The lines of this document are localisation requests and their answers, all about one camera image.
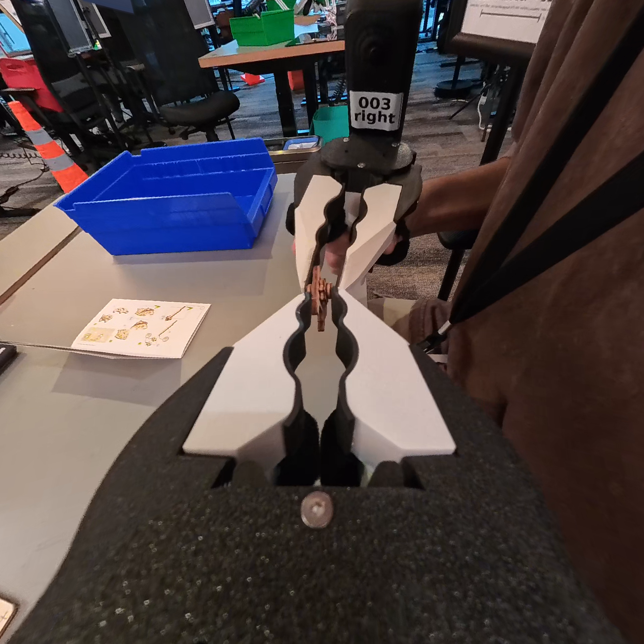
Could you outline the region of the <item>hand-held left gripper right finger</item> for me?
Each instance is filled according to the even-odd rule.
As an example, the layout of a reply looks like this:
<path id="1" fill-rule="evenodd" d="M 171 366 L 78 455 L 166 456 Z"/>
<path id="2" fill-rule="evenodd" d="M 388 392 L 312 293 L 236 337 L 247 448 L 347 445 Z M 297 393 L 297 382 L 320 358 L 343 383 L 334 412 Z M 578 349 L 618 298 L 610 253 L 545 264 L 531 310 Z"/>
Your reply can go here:
<path id="1" fill-rule="evenodd" d="M 428 383 L 433 361 L 346 291 L 332 291 L 332 320 L 344 372 L 321 432 L 321 484 L 359 486 L 365 468 L 454 455 Z"/>

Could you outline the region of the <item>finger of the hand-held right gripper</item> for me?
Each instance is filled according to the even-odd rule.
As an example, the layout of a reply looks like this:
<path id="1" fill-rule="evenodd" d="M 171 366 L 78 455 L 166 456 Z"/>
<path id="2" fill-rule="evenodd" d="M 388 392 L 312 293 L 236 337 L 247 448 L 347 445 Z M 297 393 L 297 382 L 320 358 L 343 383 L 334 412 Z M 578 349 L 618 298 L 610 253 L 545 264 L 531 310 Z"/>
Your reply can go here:
<path id="1" fill-rule="evenodd" d="M 325 261 L 329 241 L 346 231 L 345 188 L 331 176 L 315 174 L 294 209 L 296 270 L 305 292 L 315 267 Z"/>
<path id="2" fill-rule="evenodd" d="M 383 183 L 369 187 L 362 197 L 366 213 L 353 229 L 354 240 L 346 252 L 337 287 L 363 305 L 368 300 L 366 275 L 395 236 L 395 213 L 401 191 L 400 185 Z"/>

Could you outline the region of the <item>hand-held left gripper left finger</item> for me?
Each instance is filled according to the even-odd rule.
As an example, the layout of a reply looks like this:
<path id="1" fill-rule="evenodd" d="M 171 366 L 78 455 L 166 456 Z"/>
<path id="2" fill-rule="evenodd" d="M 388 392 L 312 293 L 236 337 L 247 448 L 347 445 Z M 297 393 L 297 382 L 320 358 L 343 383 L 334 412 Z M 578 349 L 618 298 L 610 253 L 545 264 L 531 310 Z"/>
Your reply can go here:
<path id="1" fill-rule="evenodd" d="M 254 462 L 286 486 L 319 478 L 319 431 L 295 373 L 312 299 L 300 294 L 234 344 L 182 450 Z"/>

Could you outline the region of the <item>small wooden puzzle assembly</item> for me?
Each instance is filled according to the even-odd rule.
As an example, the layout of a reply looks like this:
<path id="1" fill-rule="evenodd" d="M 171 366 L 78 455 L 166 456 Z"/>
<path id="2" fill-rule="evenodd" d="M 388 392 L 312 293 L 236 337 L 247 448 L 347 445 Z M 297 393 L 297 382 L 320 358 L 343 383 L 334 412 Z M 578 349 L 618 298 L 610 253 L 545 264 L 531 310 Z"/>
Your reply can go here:
<path id="1" fill-rule="evenodd" d="M 326 314 L 328 304 L 332 298 L 331 282 L 327 281 L 321 275 L 321 266 L 313 267 L 310 284 L 307 285 L 306 292 L 311 297 L 311 315 L 318 318 L 317 329 L 319 332 L 325 330 Z"/>

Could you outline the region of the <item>person's right forearm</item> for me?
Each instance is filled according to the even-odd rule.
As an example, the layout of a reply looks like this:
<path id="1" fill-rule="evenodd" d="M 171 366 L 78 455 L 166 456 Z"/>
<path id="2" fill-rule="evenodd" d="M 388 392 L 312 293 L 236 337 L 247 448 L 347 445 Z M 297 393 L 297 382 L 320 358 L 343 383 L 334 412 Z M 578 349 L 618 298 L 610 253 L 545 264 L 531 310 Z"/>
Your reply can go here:
<path id="1" fill-rule="evenodd" d="M 511 157 L 429 179 L 407 219 L 411 237 L 479 229 L 510 165 Z"/>

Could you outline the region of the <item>grey desk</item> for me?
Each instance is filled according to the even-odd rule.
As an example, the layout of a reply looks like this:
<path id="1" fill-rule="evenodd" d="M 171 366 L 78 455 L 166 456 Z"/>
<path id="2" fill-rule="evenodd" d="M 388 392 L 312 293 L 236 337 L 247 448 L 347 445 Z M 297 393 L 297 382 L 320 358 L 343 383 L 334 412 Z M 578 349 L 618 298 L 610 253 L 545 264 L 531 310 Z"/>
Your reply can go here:
<path id="1" fill-rule="evenodd" d="M 113 259 L 80 233 L 1 313 L 8 340 L 68 344 L 112 297 L 210 303 L 184 358 L 21 351 L 1 377 L 2 643 L 367 643 L 361 523 L 311 529 L 305 492 L 228 486 L 183 453 L 214 359 L 298 291 L 281 176 L 250 251 Z"/>

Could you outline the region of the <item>person's right hand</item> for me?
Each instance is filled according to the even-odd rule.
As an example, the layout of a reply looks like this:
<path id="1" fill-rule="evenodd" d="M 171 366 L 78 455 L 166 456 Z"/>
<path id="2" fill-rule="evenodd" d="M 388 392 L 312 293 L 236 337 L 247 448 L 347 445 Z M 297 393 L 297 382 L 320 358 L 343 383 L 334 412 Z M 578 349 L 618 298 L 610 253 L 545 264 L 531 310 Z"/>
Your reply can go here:
<path id="1" fill-rule="evenodd" d="M 346 230 L 337 238 L 326 243 L 325 263 L 331 273 L 338 277 L 341 276 L 350 242 L 350 233 Z"/>

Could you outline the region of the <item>small metal bin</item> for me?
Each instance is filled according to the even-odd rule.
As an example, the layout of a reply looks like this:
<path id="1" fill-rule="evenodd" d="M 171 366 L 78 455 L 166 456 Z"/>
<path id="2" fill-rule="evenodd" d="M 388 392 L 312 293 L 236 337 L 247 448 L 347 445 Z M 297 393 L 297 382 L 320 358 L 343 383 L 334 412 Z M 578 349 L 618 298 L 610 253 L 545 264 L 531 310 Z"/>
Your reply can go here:
<path id="1" fill-rule="evenodd" d="M 318 135 L 298 135 L 263 139 L 263 142 L 275 164 L 292 164 L 306 162 L 318 152 L 323 140 Z"/>

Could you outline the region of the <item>black stool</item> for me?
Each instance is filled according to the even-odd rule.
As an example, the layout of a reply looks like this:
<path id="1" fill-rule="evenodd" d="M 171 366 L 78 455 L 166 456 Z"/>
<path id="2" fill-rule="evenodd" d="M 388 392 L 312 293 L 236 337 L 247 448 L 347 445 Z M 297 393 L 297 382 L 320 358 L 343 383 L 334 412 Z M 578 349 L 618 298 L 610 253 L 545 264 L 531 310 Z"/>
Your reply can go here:
<path id="1" fill-rule="evenodd" d="M 438 292 L 438 299 L 448 301 L 458 276 L 461 263 L 466 251 L 469 251 L 475 243 L 478 230 L 461 230 L 453 232 L 439 232 L 437 234 L 441 245 L 451 251 L 449 261 Z"/>

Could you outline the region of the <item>green bag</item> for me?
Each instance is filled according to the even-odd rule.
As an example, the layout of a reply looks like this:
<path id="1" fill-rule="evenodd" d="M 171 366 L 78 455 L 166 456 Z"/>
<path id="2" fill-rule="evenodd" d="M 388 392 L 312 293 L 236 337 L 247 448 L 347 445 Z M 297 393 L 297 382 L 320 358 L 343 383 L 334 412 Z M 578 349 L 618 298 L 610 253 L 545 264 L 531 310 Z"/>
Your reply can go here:
<path id="1" fill-rule="evenodd" d="M 350 135 L 348 106 L 320 106 L 313 116 L 312 131 L 321 138 L 323 145 L 335 139 L 347 138 Z"/>

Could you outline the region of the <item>person's leg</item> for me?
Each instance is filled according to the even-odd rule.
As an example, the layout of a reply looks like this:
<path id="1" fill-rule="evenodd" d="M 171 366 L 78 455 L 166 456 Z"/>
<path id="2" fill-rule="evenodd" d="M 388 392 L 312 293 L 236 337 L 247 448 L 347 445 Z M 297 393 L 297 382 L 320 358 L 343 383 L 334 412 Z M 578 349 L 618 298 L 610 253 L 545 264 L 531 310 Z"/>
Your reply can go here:
<path id="1" fill-rule="evenodd" d="M 439 299 L 374 298 L 368 300 L 367 306 L 410 344 L 422 342 L 437 333 L 451 311 L 451 303 Z"/>

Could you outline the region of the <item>white instruction booklet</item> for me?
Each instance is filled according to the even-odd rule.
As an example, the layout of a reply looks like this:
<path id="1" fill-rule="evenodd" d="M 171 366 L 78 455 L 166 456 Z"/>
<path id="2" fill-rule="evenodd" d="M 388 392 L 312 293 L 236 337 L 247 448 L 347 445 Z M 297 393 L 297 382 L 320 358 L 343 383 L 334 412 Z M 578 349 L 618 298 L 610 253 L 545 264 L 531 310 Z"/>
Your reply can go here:
<path id="1" fill-rule="evenodd" d="M 69 346 L 7 338 L 1 344 L 110 359 L 181 359 L 210 308 L 209 303 L 115 298 Z"/>

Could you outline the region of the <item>wooden table with black legs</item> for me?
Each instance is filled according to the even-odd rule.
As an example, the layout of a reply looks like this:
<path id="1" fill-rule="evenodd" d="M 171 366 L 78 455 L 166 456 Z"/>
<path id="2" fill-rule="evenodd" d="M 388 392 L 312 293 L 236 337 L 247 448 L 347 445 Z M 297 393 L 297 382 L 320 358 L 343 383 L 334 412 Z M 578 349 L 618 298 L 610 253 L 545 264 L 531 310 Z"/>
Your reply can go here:
<path id="1" fill-rule="evenodd" d="M 229 68 L 253 75 L 272 74 L 276 87 L 279 119 L 283 136 L 296 137 L 298 127 L 294 115 L 292 92 L 288 83 L 289 71 L 302 71 L 308 124 L 318 110 L 316 62 L 319 58 L 344 52 L 344 41 L 316 41 L 310 44 L 287 46 L 240 47 L 232 41 L 198 59 L 201 68 Z"/>

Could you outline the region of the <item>green plastic bin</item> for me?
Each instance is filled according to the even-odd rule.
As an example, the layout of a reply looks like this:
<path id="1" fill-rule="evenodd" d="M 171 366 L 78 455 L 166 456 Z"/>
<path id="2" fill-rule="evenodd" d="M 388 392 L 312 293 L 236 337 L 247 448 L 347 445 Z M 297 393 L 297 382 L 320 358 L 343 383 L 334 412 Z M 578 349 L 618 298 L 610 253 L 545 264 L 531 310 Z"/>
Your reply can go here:
<path id="1" fill-rule="evenodd" d="M 290 42 L 295 38 L 292 8 L 234 17 L 230 19 L 229 26 L 239 47 L 272 46 Z"/>

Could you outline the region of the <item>dark table with white sheet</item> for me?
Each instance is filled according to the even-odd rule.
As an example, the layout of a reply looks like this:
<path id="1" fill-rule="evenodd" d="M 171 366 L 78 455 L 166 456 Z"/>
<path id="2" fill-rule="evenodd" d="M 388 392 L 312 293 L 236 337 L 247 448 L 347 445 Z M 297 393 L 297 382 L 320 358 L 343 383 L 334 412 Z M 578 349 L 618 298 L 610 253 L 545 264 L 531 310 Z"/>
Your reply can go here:
<path id="1" fill-rule="evenodd" d="M 481 165 L 498 158 L 551 1 L 451 1 L 444 49 L 508 68 Z"/>

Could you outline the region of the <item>blue plastic bin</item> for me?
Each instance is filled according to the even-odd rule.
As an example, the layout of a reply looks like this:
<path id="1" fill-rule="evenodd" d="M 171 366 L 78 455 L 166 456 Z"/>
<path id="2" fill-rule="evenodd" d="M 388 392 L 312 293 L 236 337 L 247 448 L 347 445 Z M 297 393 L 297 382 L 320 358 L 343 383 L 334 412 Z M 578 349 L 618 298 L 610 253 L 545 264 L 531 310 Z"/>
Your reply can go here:
<path id="1" fill-rule="evenodd" d="M 260 138 L 125 151 L 55 206 L 112 256 L 253 247 L 278 181 Z"/>

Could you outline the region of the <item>black office chair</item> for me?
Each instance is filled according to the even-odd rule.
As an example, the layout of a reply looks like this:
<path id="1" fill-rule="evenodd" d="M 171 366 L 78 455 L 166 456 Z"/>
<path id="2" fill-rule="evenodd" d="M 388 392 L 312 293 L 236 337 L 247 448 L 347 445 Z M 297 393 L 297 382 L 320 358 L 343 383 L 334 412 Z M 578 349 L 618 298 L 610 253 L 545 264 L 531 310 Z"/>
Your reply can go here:
<path id="1" fill-rule="evenodd" d="M 159 107 L 150 90 L 145 66 L 140 62 L 125 65 L 126 76 L 142 94 L 142 108 L 146 112 L 148 122 L 166 127 L 170 134 L 174 134 L 175 129 L 181 127 L 179 137 L 185 142 L 196 133 L 204 133 L 207 142 L 219 141 L 216 128 L 224 124 L 231 139 L 235 140 L 232 121 L 234 113 L 240 107 L 237 95 L 233 91 L 221 89 L 214 72 L 202 68 L 199 71 L 207 79 L 213 92 L 196 102 Z"/>

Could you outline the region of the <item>person's brown garment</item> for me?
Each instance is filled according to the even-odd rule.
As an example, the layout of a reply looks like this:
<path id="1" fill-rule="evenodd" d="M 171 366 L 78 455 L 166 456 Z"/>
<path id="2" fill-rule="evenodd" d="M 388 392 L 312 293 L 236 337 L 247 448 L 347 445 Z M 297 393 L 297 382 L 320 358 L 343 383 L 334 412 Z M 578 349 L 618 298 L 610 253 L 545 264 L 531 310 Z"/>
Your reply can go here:
<path id="1" fill-rule="evenodd" d="M 527 70 L 507 173 L 464 279 L 642 1 L 554 1 Z M 643 211 L 449 335 L 449 374 L 540 481 L 575 566 L 643 642 Z"/>

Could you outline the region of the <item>orange traffic cone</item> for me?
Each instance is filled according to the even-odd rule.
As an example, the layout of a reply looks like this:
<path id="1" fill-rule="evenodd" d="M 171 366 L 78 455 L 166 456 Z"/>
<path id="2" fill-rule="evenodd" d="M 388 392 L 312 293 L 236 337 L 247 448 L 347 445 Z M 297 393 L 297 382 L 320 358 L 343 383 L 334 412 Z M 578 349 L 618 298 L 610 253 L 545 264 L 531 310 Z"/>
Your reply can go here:
<path id="1" fill-rule="evenodd" d="M 8 107 L 66 194 L 88 179 L 86 172 L 68 156 L 20 102 L 9 101 Z"/>

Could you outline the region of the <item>grey monitor back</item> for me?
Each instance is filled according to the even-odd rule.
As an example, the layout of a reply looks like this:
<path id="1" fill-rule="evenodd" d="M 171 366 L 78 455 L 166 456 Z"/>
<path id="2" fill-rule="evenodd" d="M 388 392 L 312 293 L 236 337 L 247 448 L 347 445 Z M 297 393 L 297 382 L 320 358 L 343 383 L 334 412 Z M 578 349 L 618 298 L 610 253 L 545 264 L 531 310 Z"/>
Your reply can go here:
<path id="1" fill-rule="evenodd" d="M 45 4 L 53 15 L 55 26 L 70 55 L 93 50 L 94 42 L 81 18 L 76 1 L 45 1 Z"/>

